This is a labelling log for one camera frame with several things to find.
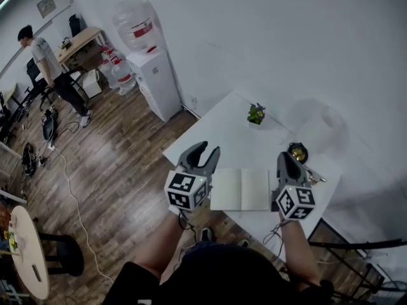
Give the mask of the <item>black round table base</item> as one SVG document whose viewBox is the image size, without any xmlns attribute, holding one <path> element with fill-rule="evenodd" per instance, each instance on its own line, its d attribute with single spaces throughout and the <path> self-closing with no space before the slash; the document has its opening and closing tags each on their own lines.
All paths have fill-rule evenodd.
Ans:
<svg viewBox="0 0 407 305">
<path fill-rule="evenodd" d="M 69 235 L 38 233 L 41 241 L 57 243 L 57 254 L 46 255 L 46 262 L 57 262 L 59 267 L 48 268 L 49 275 L 68 274 L 73 277 L 81 276 L 85 267 L 83 253 L 78 243 Z"/>
</svg>

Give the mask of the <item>white water dispenser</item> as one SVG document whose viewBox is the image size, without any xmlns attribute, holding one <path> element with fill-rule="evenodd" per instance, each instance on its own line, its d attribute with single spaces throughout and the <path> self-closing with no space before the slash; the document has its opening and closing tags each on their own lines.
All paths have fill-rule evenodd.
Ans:
<svg viewBox="0 0 407 305">
<path fill-rule="evenodd" d="M 149 53 L 132 52 L 126 59 L 149 108 L 168 122 L 182 107 L 167 52 L 155 48 Z"/>
</svg>

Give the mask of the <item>black metal rack frame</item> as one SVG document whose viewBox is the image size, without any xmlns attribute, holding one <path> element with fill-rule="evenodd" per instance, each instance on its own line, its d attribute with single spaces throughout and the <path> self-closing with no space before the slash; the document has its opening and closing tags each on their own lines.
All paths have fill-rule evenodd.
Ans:
<svg viewBox="0 0 407 305">
<path fill-rule="evenodd" d="M 333 286 L 329 305 L 407 305 L 407 281 L 393 280 L 373 257 L 378 250 L 354 250 L 326 221 L 308 238 L 322 271 Z"/>
</svg>

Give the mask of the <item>person's left forearm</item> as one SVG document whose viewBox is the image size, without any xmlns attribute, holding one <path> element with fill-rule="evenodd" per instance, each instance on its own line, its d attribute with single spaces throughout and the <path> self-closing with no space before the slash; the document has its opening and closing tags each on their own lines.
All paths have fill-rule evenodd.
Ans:
<svg viewBox="0 0 407 305">
<path fill-rule="evenodd" d="M 161 280 L 183 232 L 179 216 L 169 212 L 153 234 L 137 248 L 133 262 Z"/>
</svg>

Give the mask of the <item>framed wall sign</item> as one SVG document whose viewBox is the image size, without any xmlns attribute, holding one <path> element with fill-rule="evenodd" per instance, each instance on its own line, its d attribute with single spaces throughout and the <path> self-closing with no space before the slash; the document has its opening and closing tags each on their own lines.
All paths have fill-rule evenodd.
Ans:
<svg viewBox="0 0 407 305">
<path fill-rule="evenodd" d="M 54 0 L 41 0 L 37 4 L 38 11 L 42 18 L 46 18 L 50 13 L 53 13 L 57 6 Z"/>
</svg>

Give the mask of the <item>black office chair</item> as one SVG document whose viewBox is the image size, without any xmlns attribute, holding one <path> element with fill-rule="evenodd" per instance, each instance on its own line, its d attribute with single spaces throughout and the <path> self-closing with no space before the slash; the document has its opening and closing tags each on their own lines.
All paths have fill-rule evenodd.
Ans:
<svg viewBox="0 0 407 305">
<path fill-rule="evenodd" d="M 86 29 L 86 22 L 81 15 L 73 14 L 69 17 L 69 26 L 71 29 L 72 37 L 78 35 L 81 31 Z"/>
</svg>

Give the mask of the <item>white storage box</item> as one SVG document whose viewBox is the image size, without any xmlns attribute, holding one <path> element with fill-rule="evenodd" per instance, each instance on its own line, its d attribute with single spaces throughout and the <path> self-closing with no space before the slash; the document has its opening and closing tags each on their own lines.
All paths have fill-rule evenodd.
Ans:
<svg viewBox="0 0 407 305">
<path fill-rule="evenodd" d="M 102 92 L 99 83 L 99 72 L 97 69 L 92 69 L 91 71 L 84 73 L 82 79 L 82 89 L 88 98 L 93 98 Z"/>
</svg>

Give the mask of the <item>black bag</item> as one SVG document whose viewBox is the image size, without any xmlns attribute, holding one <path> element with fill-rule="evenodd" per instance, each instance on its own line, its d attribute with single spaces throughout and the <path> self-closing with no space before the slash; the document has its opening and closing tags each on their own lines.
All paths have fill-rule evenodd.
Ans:
<svg viewBox="0 0 407 305">
<path fill-rule="evenodd" d="M 58 111 L 54 106 L 48 108 L 41 117 L 43 138 L 45 141 L 52 141 L 57 131 Z"/>
</svg>

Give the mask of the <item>light wooden desk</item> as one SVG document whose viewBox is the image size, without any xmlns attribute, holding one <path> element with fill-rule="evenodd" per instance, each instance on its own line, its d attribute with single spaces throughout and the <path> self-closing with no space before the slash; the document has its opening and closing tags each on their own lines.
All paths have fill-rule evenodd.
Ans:
<svg viewBox="0 0 407 305">
<path fill-rule="evenodd" d="M 61 65 L 64 65 L 70 57 L 93 40 L 96 40 L 100 46 L 106 43 L 101 29 L 97 27 L 87 27 L 71 39 L 71 45 L 67 49 L 61 48 L 55 53 L 57 60 Z"/>
</svg>

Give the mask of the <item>black swivel chair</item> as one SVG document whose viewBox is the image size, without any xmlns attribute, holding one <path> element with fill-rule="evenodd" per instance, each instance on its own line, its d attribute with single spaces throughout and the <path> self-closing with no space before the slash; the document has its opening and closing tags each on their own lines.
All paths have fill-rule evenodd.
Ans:
<svg viewBox="0 0 407 305">
<path fill-rule="evenodd" d="M 30 59 L 27 63 L 27 75 L 32 82 L 32 88 L 26 89 L 26 92 L 28 93 L 28 101 L 33 102 L 36 97 L 41 96 L 39 110 L 42 111 L 45 100 L 49 101 L 49 103 L 51 104 L 51 100 L 49 98 L 51 90 L 44 78 L 37 79 L 40 74 L 41 71 L 34 62 L 34 59 Z"/>
</svg>

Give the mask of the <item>person's black shirt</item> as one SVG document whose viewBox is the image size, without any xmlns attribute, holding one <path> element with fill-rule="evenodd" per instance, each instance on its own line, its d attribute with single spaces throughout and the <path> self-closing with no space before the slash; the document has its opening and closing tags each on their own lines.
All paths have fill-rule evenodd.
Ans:
<svg viewBox="0 0 407 305">
<path fill-rule="evenodd" d="M 185 255 L 164 283 L 126 263 L 102 305 L 329 305 L 330 297 L 322 287 L 298 291 L 255 250 L 214 245 Z"/>
</svg>

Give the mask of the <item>round beige table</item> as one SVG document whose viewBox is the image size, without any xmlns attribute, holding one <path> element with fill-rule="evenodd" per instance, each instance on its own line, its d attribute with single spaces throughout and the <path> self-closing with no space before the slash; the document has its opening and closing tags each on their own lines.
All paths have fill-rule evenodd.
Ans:
<svg viewBox="0 0 407 305">
<path fill-rule="evenodd" d="M 16 206 L 11 212 L 8 231 L 14 232 L 18 254 L 12 255 L 17 274 L 28 291 L 37 299 L 45 300 L 50 293 L 50 279 L 45 254 L 36 226 L 28 211 Z M 38 282 L 31 265 L 35 264 L 42 282 Z"/>
</svg>

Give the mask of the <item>water jug with red cap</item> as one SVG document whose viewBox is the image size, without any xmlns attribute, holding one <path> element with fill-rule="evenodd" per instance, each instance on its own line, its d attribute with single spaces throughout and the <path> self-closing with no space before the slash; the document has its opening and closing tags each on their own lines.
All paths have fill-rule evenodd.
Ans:
<svg viewBox="0 0 407 305">
<path fill-rule="evenodd" d="M 102 62 L 99 65 L 99 70 L 101 73 L 108 78 L 112 75 L 113 63 L 111 61 L 111 47 L 108 44 L 105 44 L 100 49 L 100 54 L 102 56 Z"/>
<path fill-rule="evenodd" d="M 126 60 L 114 57 L 111 61 L 113 63 L 112 73 L 119 87 L 118 94 L 126 95 L 136 86 L 134 74 Z"/>
</svg>

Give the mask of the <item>person's right forearm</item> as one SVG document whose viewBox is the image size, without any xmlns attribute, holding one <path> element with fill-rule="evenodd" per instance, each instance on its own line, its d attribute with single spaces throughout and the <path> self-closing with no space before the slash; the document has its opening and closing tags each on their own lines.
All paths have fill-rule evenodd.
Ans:
<svg viewBox="0 0 407 305">
<path fill-rule="evenodd" d="M 300 222 L 287 221 L 280 228 L 288 271 L 300 281 L 320 285 L 318 265 Z"/>
</svg>

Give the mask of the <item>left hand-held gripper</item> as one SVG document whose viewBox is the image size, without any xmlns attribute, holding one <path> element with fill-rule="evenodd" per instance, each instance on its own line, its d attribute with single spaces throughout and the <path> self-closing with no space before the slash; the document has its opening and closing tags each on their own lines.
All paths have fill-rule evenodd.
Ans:
<svg viewBox="0 0 407 305">
<path fill-rule="evenodd" d="M 176 168 L 167 175 L 164 191 L 170 206 L 192 212 L 209 196 L 212 174 L 216 170 L 221 151 L 217 146 L 205 164 L 198 167 L 207 146 L 208 142 L 202 141 L 182 152 Z"/>
</svg>

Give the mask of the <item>small potted plant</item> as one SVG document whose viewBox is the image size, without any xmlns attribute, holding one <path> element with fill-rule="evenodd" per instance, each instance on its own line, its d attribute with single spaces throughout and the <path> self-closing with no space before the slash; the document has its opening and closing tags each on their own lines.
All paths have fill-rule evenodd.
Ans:
<svg viewBox="0 0 407 305">
<path fill-rule="evenodd" d="M 259 129 L 265 118 L 265 107 L 259 103 L 251 104 L 248 112 L 247 121 L 253 128 Z"/>
</svg>

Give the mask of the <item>blue notebook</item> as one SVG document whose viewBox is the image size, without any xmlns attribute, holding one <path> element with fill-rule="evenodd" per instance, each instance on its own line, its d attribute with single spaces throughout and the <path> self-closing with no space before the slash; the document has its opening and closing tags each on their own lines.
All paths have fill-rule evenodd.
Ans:
<svg viewBox="0 0 407 305">
<path fill-rule="evenodd" d="M 265 211 L 272 207 L 269 170 L 219 169 L 212 175 L 210 209 Z"/>
</svg>

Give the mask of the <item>large clear water bottle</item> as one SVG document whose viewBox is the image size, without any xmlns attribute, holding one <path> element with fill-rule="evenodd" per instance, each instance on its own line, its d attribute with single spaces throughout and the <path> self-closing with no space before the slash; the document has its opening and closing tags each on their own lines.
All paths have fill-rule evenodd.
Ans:
<svg viewBox="0 0 407 305">
<path fill-rule="evenodd" d="M 158 46 L 152 11 L 147 0 L 124 0 L 116 5 L 113 23 L 130 51 L 147 53 Z"/>
</svg>

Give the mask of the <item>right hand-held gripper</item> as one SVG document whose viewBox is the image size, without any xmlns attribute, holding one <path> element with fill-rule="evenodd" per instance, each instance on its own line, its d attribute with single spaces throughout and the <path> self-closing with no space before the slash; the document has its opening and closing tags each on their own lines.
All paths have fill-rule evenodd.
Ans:
<svg viewBox="0 0 407 305">
<path fill-rule="evenodd" d="M 274 190 L 274 211 L 284 220 L 303 220 L 316 207 L 315 197 L 302 164 L 288 152 L 277 157 L 278 188 Z"/>
</svg>

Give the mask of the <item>yellow flower plant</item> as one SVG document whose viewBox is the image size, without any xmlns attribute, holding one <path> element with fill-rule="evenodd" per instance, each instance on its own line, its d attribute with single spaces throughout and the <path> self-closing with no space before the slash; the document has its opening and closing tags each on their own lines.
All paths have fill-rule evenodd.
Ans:
<svg viewBox="0 0 407 305">
<path fill-rule="evenodd" d="M 0 240 L 0 251 L 9 254 L 18 254 L 18 243 L 14 232 L 3 231 L 3 237 Z"/>
</svg>

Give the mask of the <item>table lamp with gold base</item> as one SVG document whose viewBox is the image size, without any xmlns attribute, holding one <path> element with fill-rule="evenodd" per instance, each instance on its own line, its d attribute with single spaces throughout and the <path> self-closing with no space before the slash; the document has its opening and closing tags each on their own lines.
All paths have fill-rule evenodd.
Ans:
<svg viewBox="0 0 407 305">
<path fill-rule="evenodd" d="M 339 159 L 349 143 L 348 125 L 334 107 L 316 99 L 301 99 L 289 107 L 286 126 L 293 134 L 289 152 L 305 163 L 312 156 L 324 154 Z"/>
</svg>

